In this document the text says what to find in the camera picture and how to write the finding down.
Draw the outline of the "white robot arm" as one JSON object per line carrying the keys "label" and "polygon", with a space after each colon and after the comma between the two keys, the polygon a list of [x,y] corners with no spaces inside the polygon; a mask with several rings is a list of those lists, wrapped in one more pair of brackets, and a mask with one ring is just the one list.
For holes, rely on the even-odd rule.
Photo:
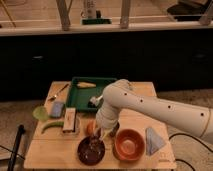
{"label": "white robot arm", "polygon": [[138,95],[126,79],[107,85],[102,95],[103,103],[96,114],[96,123],[104,130],[116,126],[122,109],[130,109],[213,144],[213,108]]}

